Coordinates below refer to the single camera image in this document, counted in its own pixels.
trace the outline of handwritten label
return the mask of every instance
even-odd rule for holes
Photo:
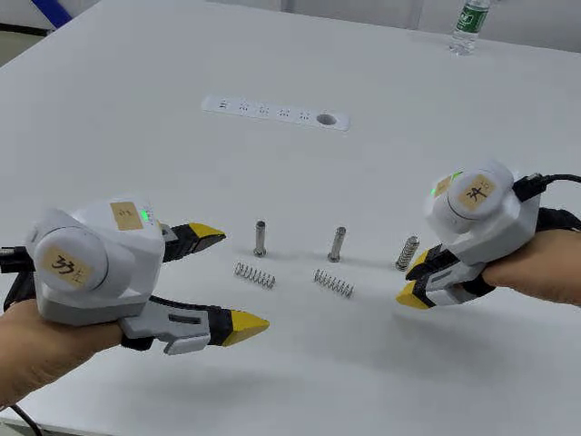
[[[41,266],[75,288],[83,286],[93,273],[93,268],[55,245],[46,251]]]
[[[141,230],[143,223],[132,202],[111,203],[111,210],[119,230]]]
[[[479,174],[458,199],[469,211],[475,212],[495,189],[497,187],[488,178]]]
[[[452,176],[448,176],[446,177],[444,180],[440,181],[440,183],[438,183],[436,185],[436,190],[434,191],[434,198],[438,198],[440,195],[442,195],[445,191],[448,190],[450,183],[452,182]]]

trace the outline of bottle label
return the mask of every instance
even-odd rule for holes
[[[456,28],[469,34],[478,34],[484,24],[488,9],[480,9],[475,6],[465,5],[460,13]]]

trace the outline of white power strip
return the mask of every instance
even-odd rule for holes
[[[245,98],[209,95],[202,103],[202,110],[219,114],[233,114],[250,118],[283,121],[285,123],[311,125],[343,132],[349,130],[350,127],[350,119],[345,114],[253,102]]]

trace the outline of plastic water bottle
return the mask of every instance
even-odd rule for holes
[[[490,9],[490,0],[467,0],[452,35],[450,51],[470,55]]]

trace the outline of gray gripper finger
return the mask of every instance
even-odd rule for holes
[[[139,316],[123,318],[120,324],[130,339],[152,336],[168,342],[164,352],[170,355],[197,352],[210,342],[210,325],[206,311],[147,302]]]

